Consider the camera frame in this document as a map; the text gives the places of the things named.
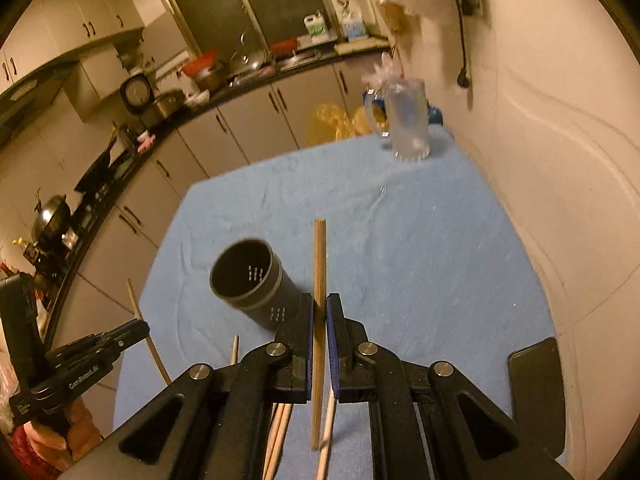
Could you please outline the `person left hand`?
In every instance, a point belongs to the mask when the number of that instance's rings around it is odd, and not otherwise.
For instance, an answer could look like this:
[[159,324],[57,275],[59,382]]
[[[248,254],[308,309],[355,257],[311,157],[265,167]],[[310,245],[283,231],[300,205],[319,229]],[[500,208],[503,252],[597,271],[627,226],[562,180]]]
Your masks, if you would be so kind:
[[65,437],[35,420],[24,426],[26,438],[36,455],[57,471],[74,466],[102,441],[100,430],[82,398],[67,405],[64,415],[70,425]]

